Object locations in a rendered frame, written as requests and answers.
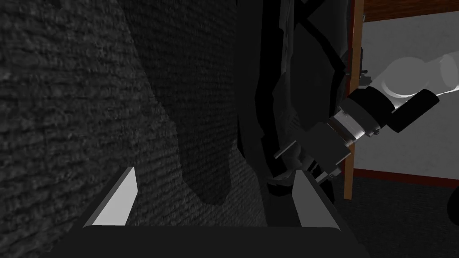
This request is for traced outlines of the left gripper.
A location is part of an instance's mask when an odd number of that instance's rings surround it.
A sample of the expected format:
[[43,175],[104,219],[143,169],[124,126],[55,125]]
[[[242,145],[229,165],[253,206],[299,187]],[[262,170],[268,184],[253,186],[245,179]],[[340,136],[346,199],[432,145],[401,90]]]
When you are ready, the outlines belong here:
[[[308,131],[296,130],[295,141],[284,144],[274,154],[274,159],[278,159],[296,142],[315,161],[311,163],[311,175],[318,184],[338,176],[342,172],[340,163],[351,153],[343,138],[334,129],[328,124],[319,122]],[[322,172],[314,176],[314,169],[317,167],[321,167]]]

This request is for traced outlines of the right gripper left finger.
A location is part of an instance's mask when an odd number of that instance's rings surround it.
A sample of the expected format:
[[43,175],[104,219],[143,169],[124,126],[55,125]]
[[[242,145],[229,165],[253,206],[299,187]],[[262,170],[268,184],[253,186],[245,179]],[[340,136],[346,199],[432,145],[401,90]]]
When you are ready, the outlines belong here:
[[125,226],[137,193],[135,169],[128,167],[120,176],[116,176],[115,183],[103,195],[102,201],[83,226]]

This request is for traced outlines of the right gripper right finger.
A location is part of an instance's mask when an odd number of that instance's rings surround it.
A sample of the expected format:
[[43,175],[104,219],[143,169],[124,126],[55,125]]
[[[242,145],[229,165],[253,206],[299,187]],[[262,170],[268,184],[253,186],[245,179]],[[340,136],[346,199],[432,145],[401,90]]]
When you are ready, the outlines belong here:
[[302,227],[337,228],[329,210],[314,190],[303,171],[297,170],[293,184],[293,200]]

